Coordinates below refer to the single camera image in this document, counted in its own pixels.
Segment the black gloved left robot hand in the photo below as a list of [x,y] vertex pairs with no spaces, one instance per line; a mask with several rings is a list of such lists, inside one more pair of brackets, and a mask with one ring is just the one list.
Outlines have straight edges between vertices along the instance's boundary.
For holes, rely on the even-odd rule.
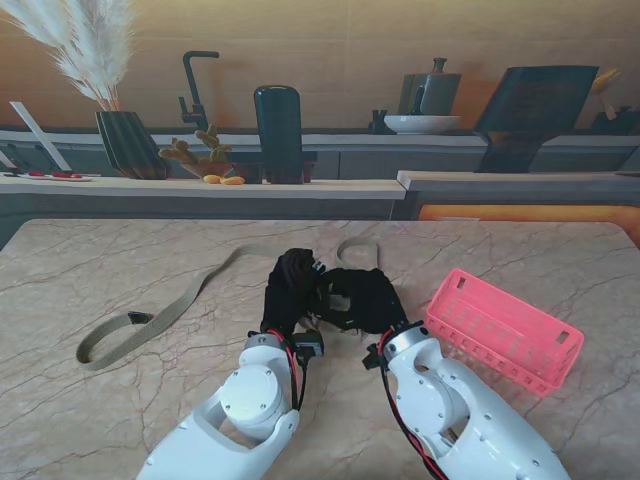
[[265,288],[260,331],[276,330],[284,337],[292,335],[299,320],[317,302],[324,271],[311,249],[291,248],[280,255]]

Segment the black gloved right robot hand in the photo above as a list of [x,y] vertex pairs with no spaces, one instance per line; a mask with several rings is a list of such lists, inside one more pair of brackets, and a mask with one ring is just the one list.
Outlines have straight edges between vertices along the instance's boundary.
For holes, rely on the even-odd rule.
[[340,330],[384,334],[408,325],[394,286],[378,268],[334,268],[321,275],[311,312]]

